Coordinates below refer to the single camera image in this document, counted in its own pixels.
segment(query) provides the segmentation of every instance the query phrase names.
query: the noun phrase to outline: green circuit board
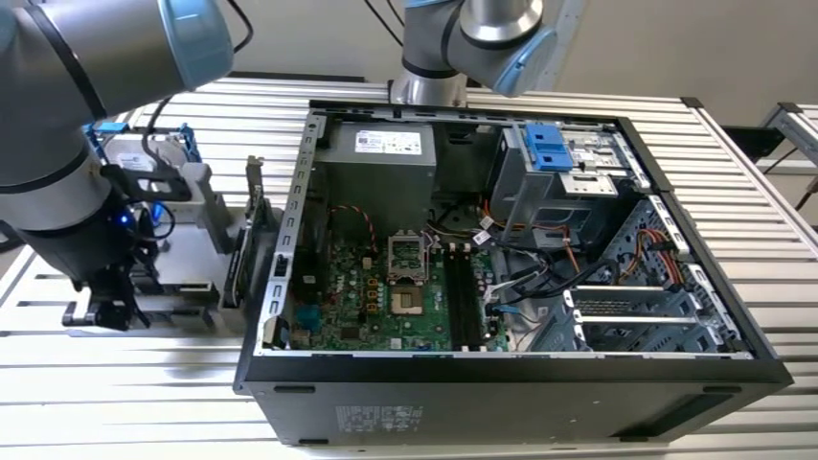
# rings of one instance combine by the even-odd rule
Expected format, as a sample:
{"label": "green circuit board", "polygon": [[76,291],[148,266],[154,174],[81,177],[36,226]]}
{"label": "green circuit board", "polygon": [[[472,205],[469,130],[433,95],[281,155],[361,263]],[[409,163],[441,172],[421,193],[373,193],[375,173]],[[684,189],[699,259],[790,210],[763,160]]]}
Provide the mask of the green circuit board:
{"label": "green circuit board", "polygon": [[[428,279],[421,287],[413,284],[389,286],[385,256],[381,251],[377,257],[369,256],[367,247],[345,245],[341,241],[331,246],[325,301],[319,306],[320,328],[311,334],[309,348],[327,351],[451,351],[441,251],[429,250]],[[365,257],[371,259],[368,269],[364,269]],[[405,260],[411,260],[411,254],[405,255]],[[471,265],[475,273],[489,272],[488,254],[475,252]],[[392,314],[393,289],[416,289],[421,312]],[[485,342],[485,347],[488,350],[507,350],[501,322],[500,332]]]}

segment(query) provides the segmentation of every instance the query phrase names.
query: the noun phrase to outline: wire bundle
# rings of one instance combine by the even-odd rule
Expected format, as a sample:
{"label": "wire bundle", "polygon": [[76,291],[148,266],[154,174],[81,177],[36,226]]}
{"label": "wire bundle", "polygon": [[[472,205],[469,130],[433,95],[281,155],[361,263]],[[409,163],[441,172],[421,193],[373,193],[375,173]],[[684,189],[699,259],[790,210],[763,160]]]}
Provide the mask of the wire bundle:
{"label": "wire bundle", "polygon": [[372,220],[369,219],[369,215],[364,213],[363,210],[357,206],[347,206],[345,204],[341,204],[339,206],[332,206],[332,208],[329,208],[329,215],[335,214],[337,211],[353,211],[355,213],[360,215],[360,217],[367,222],[367,227],[369,230],[372,252],[379,252],[379,247],[376,245],[376,239],[375,239],[375,225],[372,225]]}
{"label": "wire bundle", "polygon": [[[643,228],[636,232],[636,249],[633,250],[633,258],[619,277],[619,282],[624,281],[627,277],[636,271],[636,267],[639,266],[639,261],[641,259],[641,254],[644,251],[645,239],[651,241],[652,244],[661,244],[664,242],[669,242],[669,239],[664,236],[661,232],[653,230],[651,228]],[[667,270],[667,276],[669,278],[671,284],[677,285],[683,283],[681,272],[679,271],[679,267],[676,266],[676,262],[673,261],[669,253],[665,250],[656,251],[659,259],[664,264],[664,269]]]}
{"label": "wire bundle", "polygon": [[[495,225],[499,228],[505,228],[505,222],[496,221],[491,217],[491,212],[488,211],[488,200],[487,199],[483,200],[483,214],[495,222]],[[515,228],[524,228],[524,227],[525,226],[521,224],[517,224],[515,226]],[[552,231],[561,232],[561,241],[564,242],[564,252],[567,253],[567,258],[571,261],[571,264],[573,265],[573,270],[576,271],[576,273],[579,273],[579,264],[576,264],[576,258],[573,257],[573,251],[571,250],[571,231],[567,225],[559,225],[556,227],[549,227],[547,225],[535,224],[531,227],[539,228],[540,230],[552,230]]]}

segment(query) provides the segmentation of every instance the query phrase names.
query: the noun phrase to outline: label sticker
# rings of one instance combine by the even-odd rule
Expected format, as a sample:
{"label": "label sticker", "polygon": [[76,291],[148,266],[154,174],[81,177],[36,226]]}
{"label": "label sticker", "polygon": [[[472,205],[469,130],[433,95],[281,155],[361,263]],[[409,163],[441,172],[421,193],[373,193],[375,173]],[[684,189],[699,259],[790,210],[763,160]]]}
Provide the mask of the label sticker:
{"label": "label sticker", "polygon": [[493,224],[495,220],[489,216],[485,216],[483,220],[480,220],[480,227],[483,227],[485,230],[488,230]]}
{"label": "label sticker", "polygon": [[421,405],[336,405],[337,428],[344,433],[415,432]]}
{"label": "label sticker", "polygon": [[421,155],[420,133],[396,131],[357,131],[355,135],[356,153],[389,153],[395,155]]}
{"label": "label sticker", "polygon": [[122,170],[150,172],[156,169],[156,162],[144,153],[120,153],[116,163]]}
{"label": "label sticker", "polygon": [[491,239],[491,235],[488,234],[488,232],[485,230],[483,230],[480,233],[473,235],[472,239],[473,239],[473,242],[476,243],[476,245],[479,246],[481,243],[484,243],[487,240]]}

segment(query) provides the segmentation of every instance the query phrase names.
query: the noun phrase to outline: aluminum work surface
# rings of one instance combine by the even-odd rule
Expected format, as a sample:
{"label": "aluminum work surface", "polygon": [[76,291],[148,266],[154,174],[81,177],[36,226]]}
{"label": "aluminum work surface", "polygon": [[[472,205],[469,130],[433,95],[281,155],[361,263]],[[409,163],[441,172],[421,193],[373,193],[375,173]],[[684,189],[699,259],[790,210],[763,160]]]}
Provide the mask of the aluminum work surface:
{"label": "aluminum work surface", "polygon": [[[213,189],[241,205],[246,155],[265,159],[281,206],[309,99],[381,102],[381,84],[222,80],[173,98],[158,126],[196,130]],[[276,442],[252,400],[230,391],[240,338],[69,337],[68,282],[32,255],[0,282],[0,457],[8,458],[818,458],[818,262],[814,234],[708,122],[679,99],[483,90],[471,108],[632,120],[795,384],[665,447],[459,446],[301,450]],[[142,126],[154,105],[130,116]]]}

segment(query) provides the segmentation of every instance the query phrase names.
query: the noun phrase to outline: metal slatted table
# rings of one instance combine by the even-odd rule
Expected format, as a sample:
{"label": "metal slatted table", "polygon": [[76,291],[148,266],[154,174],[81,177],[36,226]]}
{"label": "metal slatted table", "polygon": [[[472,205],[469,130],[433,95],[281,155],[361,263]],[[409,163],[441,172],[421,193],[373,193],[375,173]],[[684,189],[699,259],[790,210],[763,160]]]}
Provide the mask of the metal slatted table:
{"label": "metal slatted table", "polygon": [[[246,199],[244,161],[264,158],[282,206],[309,99],[385,100],[381,84],[221,80],[173,98],[158,125],[188,123],[226,201]],[[712,121],[679,99],[471,90],[472,108],[628,117],[676,187],[712,253],[787,361],[795,385],[664,448],[428,447],[311,450],[323,458],[818,458],[818,241]],[[149,105],[122,115],[144,126]],[[0,282],[0,452],[4,459],[148,456],[303,458],[281,447],[254,403],[230,391],[240,338],[69,337],[74,293],[24,250]]]}

